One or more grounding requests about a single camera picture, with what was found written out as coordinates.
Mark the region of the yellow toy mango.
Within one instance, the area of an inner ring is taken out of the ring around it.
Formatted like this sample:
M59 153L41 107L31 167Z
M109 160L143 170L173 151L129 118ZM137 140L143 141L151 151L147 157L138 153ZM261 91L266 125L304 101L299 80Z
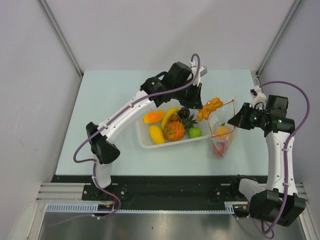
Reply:
M157 125L151 125L149 127L149 135L153 143L156 145L164 144L166 142L162 129Z

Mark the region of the clear zip bag red zipper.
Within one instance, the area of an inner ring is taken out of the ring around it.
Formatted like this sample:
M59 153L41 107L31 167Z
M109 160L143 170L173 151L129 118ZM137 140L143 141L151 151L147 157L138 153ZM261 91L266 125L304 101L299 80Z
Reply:
M217 158L223 158L226 155L236 136L236 127L228 121L236 115L237 108L234 97L209 115L207 122L211 132L211 150Z

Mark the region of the green toy bell pepper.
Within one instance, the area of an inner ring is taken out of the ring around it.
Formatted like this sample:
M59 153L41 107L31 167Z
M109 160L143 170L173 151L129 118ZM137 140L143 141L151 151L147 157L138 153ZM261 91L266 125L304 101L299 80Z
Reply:
M190 139L198 138L202 136L202 130L199 127L191 127L188 130L188 137Z

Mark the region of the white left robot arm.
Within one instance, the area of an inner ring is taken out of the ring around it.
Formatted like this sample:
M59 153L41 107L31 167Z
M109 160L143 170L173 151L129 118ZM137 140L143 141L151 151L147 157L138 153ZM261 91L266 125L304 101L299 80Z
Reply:
M135 96L113 116L105 121L86 126L91 152L96 160L93 169L93 194L100 200L110 196L112 164L119 157L120 150L115 146L117 137L129 125L148 111L174 99L188 109L201 109L201 76L207 73L205 66L191 62L187 66L175 62L169 71L163 71L148 78Z

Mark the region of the pink toy peach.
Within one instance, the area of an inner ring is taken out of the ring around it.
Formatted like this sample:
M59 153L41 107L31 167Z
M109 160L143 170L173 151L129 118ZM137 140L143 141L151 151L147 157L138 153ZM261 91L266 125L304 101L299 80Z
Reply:
M228 151L229 144L224 142L217 142L212 145L212 152L218 158L222 158Z

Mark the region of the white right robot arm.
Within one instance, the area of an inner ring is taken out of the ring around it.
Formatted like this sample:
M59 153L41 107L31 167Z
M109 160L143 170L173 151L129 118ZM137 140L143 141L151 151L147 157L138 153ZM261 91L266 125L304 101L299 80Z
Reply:
M306 201L298 196L290 152L294 143L295 121L287 118L289 100L278 95L256 93L245 102L228 124L245 130L263 130L268 150L268 176L265 187L248 176L237 175L231 196L249 202L252 218L288 227L305 210Z

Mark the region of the orange toy ginger root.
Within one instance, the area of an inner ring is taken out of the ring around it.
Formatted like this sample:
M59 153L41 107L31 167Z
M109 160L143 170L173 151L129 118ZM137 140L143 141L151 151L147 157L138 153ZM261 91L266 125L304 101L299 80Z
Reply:
M208 120L210 114L222 106L223 102L218 97L209 100L202 109L198 110L197 121L201 122L202 120Z

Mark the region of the orange toy fruit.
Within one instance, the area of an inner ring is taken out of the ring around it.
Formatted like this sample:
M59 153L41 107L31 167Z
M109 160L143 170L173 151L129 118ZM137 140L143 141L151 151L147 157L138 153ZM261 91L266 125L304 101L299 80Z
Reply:
M222 125L215 130L215 135L217 135L218 137L224 137L225 135L229 134L231 131L232 129L229 126Z

